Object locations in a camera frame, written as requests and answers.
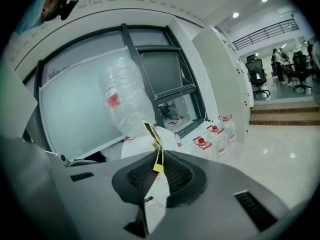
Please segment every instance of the wooden step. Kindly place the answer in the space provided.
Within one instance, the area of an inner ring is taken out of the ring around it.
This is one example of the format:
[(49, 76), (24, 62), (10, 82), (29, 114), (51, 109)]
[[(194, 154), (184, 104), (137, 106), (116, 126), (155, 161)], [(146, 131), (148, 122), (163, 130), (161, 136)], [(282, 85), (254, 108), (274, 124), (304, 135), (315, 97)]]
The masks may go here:
[(273, 113), (301, 113), (319, 112), (320, 107), (314, 101), (257, 105), (251, 109), (251, 114), (273, 114)]
[(320, 112), (252, 114), (251, 125), (320, 126)]

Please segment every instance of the black window frame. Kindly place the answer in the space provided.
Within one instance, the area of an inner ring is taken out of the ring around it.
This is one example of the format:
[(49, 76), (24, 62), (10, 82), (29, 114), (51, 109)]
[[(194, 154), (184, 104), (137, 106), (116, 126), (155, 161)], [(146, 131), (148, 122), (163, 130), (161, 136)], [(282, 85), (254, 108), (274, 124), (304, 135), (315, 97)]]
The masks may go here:
[[(158, 30), (162, 31), (165, 34), (165, 37), (169, 41), (171, 45), (138, 45), (134, 46), (133, 41), (130, 37), (129, 30)], [(122, 35), (122, 40), (125, 46), (127, 46), (128, 51), (130, 53), (131, 59), (136, 63), (138, 66), (143, 83), (144, 88), (146, 91), (147, 96), (149, 97), (152, 107), (154, 110), (155, 115), (155, 121), (158, 126), (165, 128), (161, 113), (158, 109), (158, 105), (167, 101), (171, 101), (173, 99), (176, 99), (178, 97), (181, 97), (181, 95), (187, 95), (191, 94), (191, 100), (194, 106), (194, 110), (196, 113), (196, 116), (198, 120), (195, 120), (193, 123), (191, 123), (186, 128), (180, 130), (178, 134), (182, 137), (186, 136), (188, 133), (190, 133), (192, 130), (194, 130), (196, 127), (198, 127), (207, 117), (205, 118), (205, 105), (204, 101), (201, 95), (201, 92), (198, 87), (197, 80), (195, 78), (195, 75), (192, 71), (192, 68), (189, 64), (188, 58), (185, 55), (183, 49), (181, 48), (178, 40), (176, 39), (175, 35), (172, 33), (171, 29), (166, 27), (160, 27), (160, 26), (152, 26), (152, 25), (126, 25), (125, 23), (122, 23), (120, 26), (100, 29), (91, 33), (87, 33), (85, 35), (82, 35), (80, 37), (75, 38), (74, 40), (71, 40), (67, 42), (66, 44), (62, 45), (52, 53), (50, 53), (47, 57), (44, 59), (41, 59), (38, 61), (36, 68), (34, 68), (28, 76), (24, 79), (23, 83), (26, 84), (30, 78), (35, 75), (35, 81), (34, 81), (34, 97), (38, 101), (38, 105), (35, 109), (35, 118), (36, 123), (39, 132), (41, 133), (42, 142), (45, 144), (44, 148), (47, 151), (52, 151), (49, 145), (49, 142), (47, 140), (45, 129), (42, 123), (41, 113), (40, 113), (40, 105), (39, 105), (39, 88), (42, 86), (42, 79), (43, 79), (43, 71), (45, 64), (48, 63), (51, 59), (53, 59), (55, 56), (63, 52), (64, 50), (70, 48), (73, 45), (76, 45), (77, 43), (80, 43), (84, 40), (107, 34), (112, 32), (120, 32)], [(183, 60), (185, 66), (187, 67), (188, 73), (190, 77), (193, 80), (192, 86), (186, 85), (181, 87), (178, 91), (167, 91), (165, 93), (161, 93), (160, 96), (154, 95), (154, 92), (150, 86), (150, 82), (148, 81), (147, 74), (145, 72), (142, 59), (140, 56), (140, 53), (145, 52), (152, 52), (152, 51), (175, 51), (179, 54), (180, 58)]]

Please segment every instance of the bottle cap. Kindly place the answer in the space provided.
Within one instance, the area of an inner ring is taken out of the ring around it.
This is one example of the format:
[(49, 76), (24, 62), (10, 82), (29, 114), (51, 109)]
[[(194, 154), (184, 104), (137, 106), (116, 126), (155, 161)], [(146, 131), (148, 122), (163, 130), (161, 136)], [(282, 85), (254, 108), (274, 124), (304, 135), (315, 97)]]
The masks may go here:
[(205, 145), (205, 144), (206, 144), (206, 142), (205, 142), (205, 139), (204, 139), (204, 138), (200, 138), (200, 139), (198, 140), (198, 142), (199, 142), (199, 146), (203, 146), (203, 145)]

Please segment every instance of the vent grille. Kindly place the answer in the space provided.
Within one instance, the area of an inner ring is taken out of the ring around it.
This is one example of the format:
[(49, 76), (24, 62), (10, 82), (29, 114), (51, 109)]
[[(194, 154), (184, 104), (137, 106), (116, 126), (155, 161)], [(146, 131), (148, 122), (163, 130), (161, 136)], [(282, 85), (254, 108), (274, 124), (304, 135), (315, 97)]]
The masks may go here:
[(72, 179), (72, 181), (77, 182), (92, 176), (94, 176), (92, 172), (84, 172), (76, 175), (71, 175), (70, 178)]
[(277, 222), (276, 218), (248, 191), (236, 193), (234, 196), (260, 231), (266, 230)]

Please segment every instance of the metal railing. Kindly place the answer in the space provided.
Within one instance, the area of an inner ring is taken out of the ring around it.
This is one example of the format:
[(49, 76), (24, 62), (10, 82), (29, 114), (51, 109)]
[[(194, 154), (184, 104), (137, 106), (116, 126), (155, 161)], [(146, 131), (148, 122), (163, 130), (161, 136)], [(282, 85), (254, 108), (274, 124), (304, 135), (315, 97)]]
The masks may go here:
[(299, 28), (295, 20), (292, 18), (292, 19), (288, 19), (288, 20), (281, 21), (279, 23), (267, 26), (251, 34), (248, 34), (234, 41), (233, 44), (236, 47), (236, 49), (239, 51), (244, 47), (253, 45), (262, 40), (265, 40), (283, 33), (287, 33), (290, 31), (298, 30), (298, 29)]

